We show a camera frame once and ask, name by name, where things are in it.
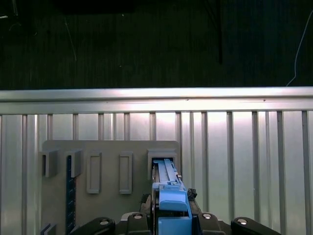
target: silver bolt head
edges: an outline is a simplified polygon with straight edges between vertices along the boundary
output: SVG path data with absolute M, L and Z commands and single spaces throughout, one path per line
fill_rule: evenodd
M 107 220 L 100 221 L 100 225 L 107 225 L 109 222 Z
M 206 218 L 206 219 L 212 218 L 212 216 L 211 216 L 210 214 L 203 214 L 202 216 L 203 216 L 204 218 Z
M 135 218 L 135 219 L 141 219 L 142 216 L 141 216 L 140 214 L 136 214 L 136 215 L 134 216 L 134 218 Z
M 237 220 L 238 223 L 240 223 L 241 225 L 246 225 L 248 222 L 244 219 L 238 219 Z

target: corrugated metal wall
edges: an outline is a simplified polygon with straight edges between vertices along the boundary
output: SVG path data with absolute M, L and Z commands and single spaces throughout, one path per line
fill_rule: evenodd
M 40 227 L 37 151 L 47 140 L 177 140 L 204 211 L 312 234 L 313 112 L 1 116 L 1 234 Z

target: black mechanical arm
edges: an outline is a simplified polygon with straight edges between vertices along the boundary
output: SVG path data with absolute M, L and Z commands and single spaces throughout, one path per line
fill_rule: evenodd
M 195 200 L 196 191 L 188 190 L 192 212 L 192 235 L 280 235 L 280 233 L 246 217 L 238 217 L 230 225 L 208 212 L 201 212 Z M 153 235 L 151 196 L 144 195 L 139 212 L 125 214 L 119 223 L 107 217 L 74 230 L 71 235 Z

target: dark background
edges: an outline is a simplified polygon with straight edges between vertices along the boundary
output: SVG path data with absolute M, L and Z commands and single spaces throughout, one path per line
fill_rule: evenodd
M 0 89 L 260 87 L 293 78 L 312 1 L 221 0 L 222 64 L 202 1 L 141 0 L 131 13 L 65 16 L 51 0 L 33 0 L 37 35 L 0 39 Z M 312 45 L 313 19 L 291 86 L 313 85 Z

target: gray plastic bracket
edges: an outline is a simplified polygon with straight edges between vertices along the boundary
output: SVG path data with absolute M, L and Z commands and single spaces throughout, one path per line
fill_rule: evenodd
M 131 194 L 133 185 L 133 152 L 119 155 L 119 193 Z
M 102 153 L 90 152 L 87 157 L 87 193 L 100 193 Z
M 57 225 L 56 224 L 47 224 L 41 231 L 40 235 L 56 235 L 57 234 Z
M 58 173 L 58 151 L 41 152 L 43 158 L 43 176 L 50 178 Z
M 65 153 L 66 156 L 71 156 L 71 178 L 75 178 L 83 171 L 83 160 L 81 150 L 72 150 Z
M 153 159 L 169 158 L 173 159 L 175 167 L 178 167 L 177 153 L 175 149 L 148 149 L 148 180 L 151 179 L 151 168 Z

